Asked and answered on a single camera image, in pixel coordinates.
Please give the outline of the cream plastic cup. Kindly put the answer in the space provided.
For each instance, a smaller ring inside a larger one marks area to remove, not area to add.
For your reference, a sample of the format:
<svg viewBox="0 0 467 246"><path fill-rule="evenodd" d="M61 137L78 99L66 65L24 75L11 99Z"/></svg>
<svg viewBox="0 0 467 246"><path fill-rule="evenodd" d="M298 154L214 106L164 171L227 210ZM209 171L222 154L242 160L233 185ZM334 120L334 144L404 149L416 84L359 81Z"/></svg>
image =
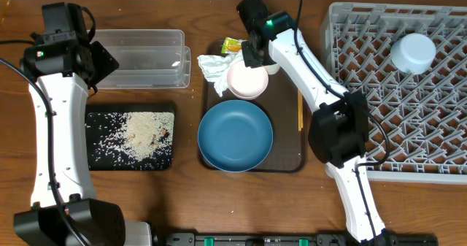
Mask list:
<svg viewBox="0 0 467 246"><path fill-rule="evenodd" d="M268 75L274 75L280 70L280 65L279 64L268 65L268 66L264 66L264 69L267 71Z"/></svg>

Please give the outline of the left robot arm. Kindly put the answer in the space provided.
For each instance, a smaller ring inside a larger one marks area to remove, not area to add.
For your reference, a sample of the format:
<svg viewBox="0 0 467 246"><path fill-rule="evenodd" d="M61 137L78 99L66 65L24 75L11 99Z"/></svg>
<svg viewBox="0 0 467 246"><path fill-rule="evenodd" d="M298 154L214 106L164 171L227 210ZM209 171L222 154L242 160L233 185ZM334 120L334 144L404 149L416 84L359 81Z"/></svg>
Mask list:
<svg viewBox="0 0 467 246"><path fill-rule="evenodd" d="M27 245L152 245L150 224L125 220L96 199L88 167L88 91L118 67L90 30L55 29L24 51L21 66L1 63L29 84L36 121L36 177L31 208L14 216Z"/></svg>

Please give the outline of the light blue bowl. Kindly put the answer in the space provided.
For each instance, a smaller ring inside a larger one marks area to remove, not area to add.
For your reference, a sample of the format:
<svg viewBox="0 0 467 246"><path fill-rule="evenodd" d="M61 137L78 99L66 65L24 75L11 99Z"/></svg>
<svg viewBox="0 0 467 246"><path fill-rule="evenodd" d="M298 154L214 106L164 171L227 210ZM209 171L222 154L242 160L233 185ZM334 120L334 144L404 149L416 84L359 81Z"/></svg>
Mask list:
<svg viewBox="0 0 467 246"><path fill-rule="evenodd" d="M422 74L430 69L436 46L427 36L408 34L391 47L390 58L396 69L406 74Z"/></svg>

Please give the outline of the dark blue plate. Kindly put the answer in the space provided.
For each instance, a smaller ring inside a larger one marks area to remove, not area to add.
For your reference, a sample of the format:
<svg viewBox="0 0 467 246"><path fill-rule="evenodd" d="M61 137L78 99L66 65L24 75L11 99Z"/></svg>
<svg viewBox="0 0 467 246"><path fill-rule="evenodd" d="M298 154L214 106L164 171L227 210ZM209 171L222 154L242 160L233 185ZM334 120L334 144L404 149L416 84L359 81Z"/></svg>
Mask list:
<svg viewBox="0 0 467 246"><path fill-rule="evenodd" d="M246 172L270 153L274 130L268 115L257 105L228 100L209 109L198 127L198 148L214 168Z"/></svg>

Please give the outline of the pink bowl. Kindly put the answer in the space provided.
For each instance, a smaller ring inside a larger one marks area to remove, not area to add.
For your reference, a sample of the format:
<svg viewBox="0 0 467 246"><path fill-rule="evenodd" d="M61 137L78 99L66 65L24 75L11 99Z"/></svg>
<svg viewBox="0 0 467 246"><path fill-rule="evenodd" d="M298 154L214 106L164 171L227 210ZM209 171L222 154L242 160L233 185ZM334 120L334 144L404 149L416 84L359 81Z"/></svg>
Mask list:
<svg viewBox="0 0 467 246"><path fill-rule="evenodd" d="M228 89L239 99L259 97L268 83L269 74L264 67L246 67L243 61L235 63L227 72Z"/></svg>

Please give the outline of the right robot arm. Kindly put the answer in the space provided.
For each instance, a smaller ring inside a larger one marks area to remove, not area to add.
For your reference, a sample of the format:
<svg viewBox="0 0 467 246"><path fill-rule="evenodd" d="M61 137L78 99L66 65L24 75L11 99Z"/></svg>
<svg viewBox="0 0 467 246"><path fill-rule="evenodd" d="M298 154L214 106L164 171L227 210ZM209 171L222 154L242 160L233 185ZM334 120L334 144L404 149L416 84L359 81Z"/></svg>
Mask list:
<svg viewBox="0 0 467 246"><path fill-rule="evenodd" d="M329 75L306 45L298 18L286 11L271 13L263 0L242 0L236 11L249 35L242 43L246 66L278 65L304 97L312 113L309 146L336 181L348 232L361 245L390 245L366 173L368 126L382 128L366 97Z"/></svg>

